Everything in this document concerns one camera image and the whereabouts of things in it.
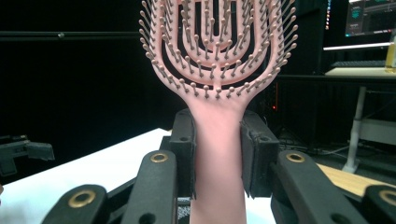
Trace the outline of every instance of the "screw hole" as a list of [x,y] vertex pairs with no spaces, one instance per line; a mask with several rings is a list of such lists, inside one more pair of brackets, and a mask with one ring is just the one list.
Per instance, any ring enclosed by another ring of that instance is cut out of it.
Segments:
[[302,155],[299,155],[297,153],[290,153],[286,156],[289,161],[294,161],[294,162],[304,162],[305,158]]
[[150,157],[153,162],[163,162],[168,160],[168,156],[164,153],[156,153]]
[[91,203],[96,197],[96,193],[90,189],[84,189],[75,193],[69,199],[69,206],[72,208],[80,208]]
[[139,224],[153,224],[155,222],[155,216],[151,213],[146,213],[139,218]]
[[332,221],[336,224],[350,224],[349,219],[340,214],[332,214]]
[[260,137],[260,140],[262,140],[263,142],[268,142],[269,140],[271,140],[271,138],[263,136]]
[[396,191],[383,189],[379,191],[379,197],[385,202],[396,206]]

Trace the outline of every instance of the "computer monitor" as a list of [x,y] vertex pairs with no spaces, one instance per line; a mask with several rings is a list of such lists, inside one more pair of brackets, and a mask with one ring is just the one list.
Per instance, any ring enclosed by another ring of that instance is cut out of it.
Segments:
[[324,50],[387,48],[395,0],[327,0]]

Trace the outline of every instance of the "desk leg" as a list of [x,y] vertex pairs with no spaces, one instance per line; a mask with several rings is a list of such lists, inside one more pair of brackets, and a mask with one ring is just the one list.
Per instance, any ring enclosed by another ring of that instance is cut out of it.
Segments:
[[353,119],[352,130],[350,131],[349,151],[347,161],[343,171],[355,173],[359,162],[356,160],[356,152],[358,151],[358,143],[361,133],[361,114],[364,106],[364,98],[366,96],[366,87],[359,89],[358,104],[356,105],[355,118]]

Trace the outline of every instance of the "hairbrush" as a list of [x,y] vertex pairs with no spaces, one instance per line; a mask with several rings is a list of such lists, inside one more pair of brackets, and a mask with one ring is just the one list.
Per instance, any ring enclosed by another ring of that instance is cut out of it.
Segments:
[[240,121],[296,48],[293,2],[142,2],[146,56],[160,81],[185,101],[196,126],[191,224],[247,222]]

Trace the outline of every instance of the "table surface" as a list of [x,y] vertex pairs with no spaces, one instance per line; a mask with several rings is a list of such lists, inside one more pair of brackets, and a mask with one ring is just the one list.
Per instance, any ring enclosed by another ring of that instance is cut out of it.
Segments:
[[[156,129],[4,186],[0,223],[41,223],[53,205],[70,189],[84,184],[107,192],[136,177],[143,157],[160,147],[169,132]],[[247,198],[247,223],[275,223],[270,199]]]

